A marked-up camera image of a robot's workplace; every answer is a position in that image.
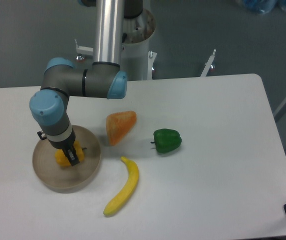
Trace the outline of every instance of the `white table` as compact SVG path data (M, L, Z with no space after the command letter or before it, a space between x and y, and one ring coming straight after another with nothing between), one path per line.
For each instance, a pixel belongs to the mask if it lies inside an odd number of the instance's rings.
M72 124L95 133L102 162L82 190L46 188L31 163L40 130L28 102L38 87L0 89L0 240L231 240L286 235L286 157L259 76L128 83L125 99L71 97ZM134 110L136 126L117 146L108 114ZM176 129L183 143L157 155L154 130ZM137 162L140 180L127 205L103 210L123 187L119 157Z

